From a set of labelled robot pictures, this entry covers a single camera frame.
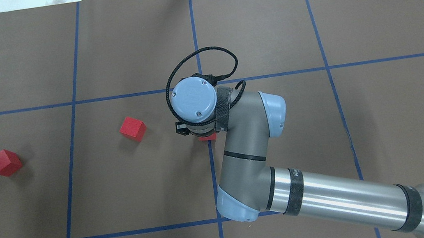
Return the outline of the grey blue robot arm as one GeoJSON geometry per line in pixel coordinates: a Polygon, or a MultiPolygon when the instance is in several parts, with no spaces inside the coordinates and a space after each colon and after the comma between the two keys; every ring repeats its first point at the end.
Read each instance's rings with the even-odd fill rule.
{"type": "Polygon", "coordinates": [[[177,118],[179,134],[207,136],[226,131],[219,214],[253,222],[260,212],[308,216],[424,238],[424,184],[384,185],[326,176],[266,164],[267,144],[284,129],[286,102],[279,95],[217,86],[225,76],[194,74],[174,88],[166,87],[166,103],[177,118]]]}

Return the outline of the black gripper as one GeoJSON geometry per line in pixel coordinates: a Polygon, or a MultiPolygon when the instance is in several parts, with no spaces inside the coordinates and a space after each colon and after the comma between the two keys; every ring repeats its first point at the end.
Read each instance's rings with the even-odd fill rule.
{"type": "Polygon", "coordinates": [[[175,132],[179,135],[194,135],[194,136],[207,136],[211,135],[213,133],[216,133],[215,129],[216,121],[213,121],[212,123],[209,123],[207,125],[201,125],[201,126],[190,126],[186,125],[183,122],[175,122],[175,132]]]}

